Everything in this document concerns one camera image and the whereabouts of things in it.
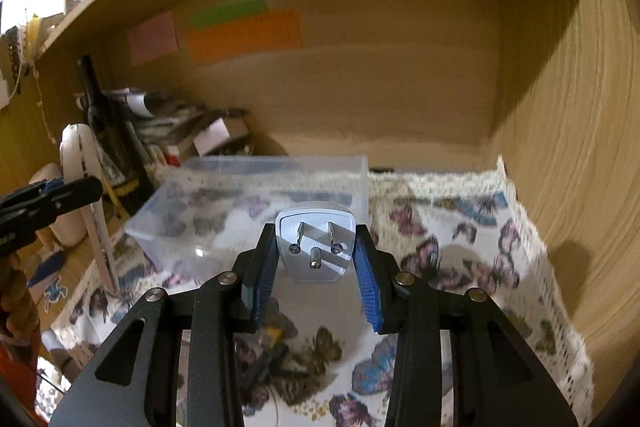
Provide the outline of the white oval stand object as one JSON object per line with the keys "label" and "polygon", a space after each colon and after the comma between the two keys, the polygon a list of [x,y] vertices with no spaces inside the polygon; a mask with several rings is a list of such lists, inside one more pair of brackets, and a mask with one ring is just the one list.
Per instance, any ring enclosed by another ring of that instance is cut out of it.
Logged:
{"label": "white oval stand object", "polygon": [[91,128],[88,124],[69,124],[61,136],[60,168],[52,164],[42,167],[29,182],[44,182],[47,188],[62,191],[58,215],[50,228],[53,232],[63,232],[58,235],[58,243],[75,246],[82,239],[78,232],[79,219],[82,219],[100,280],[105,289],[115,295],[119,292],[119,283],[103,209],[102,179],[98,148]]}

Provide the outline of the dark wine bottle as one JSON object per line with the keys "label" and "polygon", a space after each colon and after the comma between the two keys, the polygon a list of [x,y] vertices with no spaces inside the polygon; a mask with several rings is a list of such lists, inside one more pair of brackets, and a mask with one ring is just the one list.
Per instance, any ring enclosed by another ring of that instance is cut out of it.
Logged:
{"label": "dark wine bottle", "polygon": [[111,188],[128,215],[134,217],[153,195],[153,185],[131,138],[124,109],[101,91],[88,54],[77,65],[85,89],[89,127],[104,156],[115,166],[116,180],[110,182]]}

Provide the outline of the stack of papers and books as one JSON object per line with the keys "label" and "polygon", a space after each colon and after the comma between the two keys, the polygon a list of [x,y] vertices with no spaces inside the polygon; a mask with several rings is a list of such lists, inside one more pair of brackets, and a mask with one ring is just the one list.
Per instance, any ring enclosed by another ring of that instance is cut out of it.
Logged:
{"label": "stack of papers and books", "polygon": [[[179,167],[192,157],[202,157],[195,150],[195,135],[220,117],[242,117],[246,126],[246,112],[239,108],[212,109],[205,105],[183,102],[160,92],[131,88],[107,91],[105,94],[124,109],[127,127],[144,167]],[[251,149],[248,130],[246,138],[218,148],[208,155],[247,154]]]}

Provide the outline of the clear plastic box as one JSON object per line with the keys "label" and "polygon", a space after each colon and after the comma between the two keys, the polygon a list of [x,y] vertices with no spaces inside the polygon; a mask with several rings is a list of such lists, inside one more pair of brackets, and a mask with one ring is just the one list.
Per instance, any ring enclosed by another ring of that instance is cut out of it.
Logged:
{"label": "clear plastic box", "polygon": [[283,209],[328,202],[369,217],[364,156],[208,156],[158,168],[156,179],[125,231],[156,269],[198,283],[230,269]]}

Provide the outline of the butterfly print cloth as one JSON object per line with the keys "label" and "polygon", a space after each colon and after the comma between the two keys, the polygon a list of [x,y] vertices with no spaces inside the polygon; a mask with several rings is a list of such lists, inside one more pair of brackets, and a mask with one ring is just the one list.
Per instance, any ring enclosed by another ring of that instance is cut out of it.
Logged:
{"label": "butterfly print cloth", "polygon": [[502,168],[205,158],[122,243],[160,276],[107,326],[55,426],[585,426],[593,368]]}

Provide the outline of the small white folded card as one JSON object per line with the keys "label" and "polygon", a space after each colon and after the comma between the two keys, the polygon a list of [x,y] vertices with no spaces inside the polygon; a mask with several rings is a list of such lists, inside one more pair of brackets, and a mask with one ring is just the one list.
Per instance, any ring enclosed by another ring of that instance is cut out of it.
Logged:
{"label": "small white folded card", "polygon": [[215,152],[218,148],[246,138],[248,129],[242,117],[220,117],[195,135],[195,150],[200,156]]}

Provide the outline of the pink sticky note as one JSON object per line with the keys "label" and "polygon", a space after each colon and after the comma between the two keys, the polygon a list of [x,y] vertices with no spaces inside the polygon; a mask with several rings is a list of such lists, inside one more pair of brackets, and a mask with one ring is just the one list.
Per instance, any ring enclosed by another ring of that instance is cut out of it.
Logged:
{"label": "pink sticky note", "polygon": [[131,65],[138,66],[177,52],[178,40],[171,12],[163,12],[126,31]]}

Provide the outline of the green sticky note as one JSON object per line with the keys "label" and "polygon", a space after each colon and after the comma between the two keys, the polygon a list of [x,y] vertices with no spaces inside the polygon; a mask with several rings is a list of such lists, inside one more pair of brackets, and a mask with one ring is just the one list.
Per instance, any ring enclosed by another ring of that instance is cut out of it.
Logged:
{"label": "green sticky note", "polygon": [[189,25],[194,29],[204,29],[267,12],[268,4],[265,0],[233,1],[199,9],[190,15]]}

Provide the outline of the orange sticky note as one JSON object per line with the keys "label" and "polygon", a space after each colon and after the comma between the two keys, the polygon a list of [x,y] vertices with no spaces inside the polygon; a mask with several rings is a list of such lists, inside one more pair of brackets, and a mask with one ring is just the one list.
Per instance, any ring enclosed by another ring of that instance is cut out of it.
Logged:
{"label": "orange sticky note", "polygon": [[196,64],[222,62],[256,53],[301,49],[304,46],[297,10],[283,9],[237,18],[191,31],[186,44]]}

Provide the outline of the wooden shelf unit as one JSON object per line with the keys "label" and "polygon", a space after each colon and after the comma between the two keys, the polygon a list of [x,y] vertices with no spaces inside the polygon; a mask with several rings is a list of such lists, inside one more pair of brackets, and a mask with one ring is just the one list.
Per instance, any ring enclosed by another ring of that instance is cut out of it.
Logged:
{"label": "wooden shelf unit", "polygon": [[[2,190],[56,157],[85,53],[110,86],[247,109],[264,154],[437,171],[502,157],[585,339],[601,410],[639,349],[639,0],[265,0],[299,12],[301,49],[194,63],[190,15],[233,1],[79,5],[1,114]],[[126,31],[163,12],[178,51],[132,66]]]}

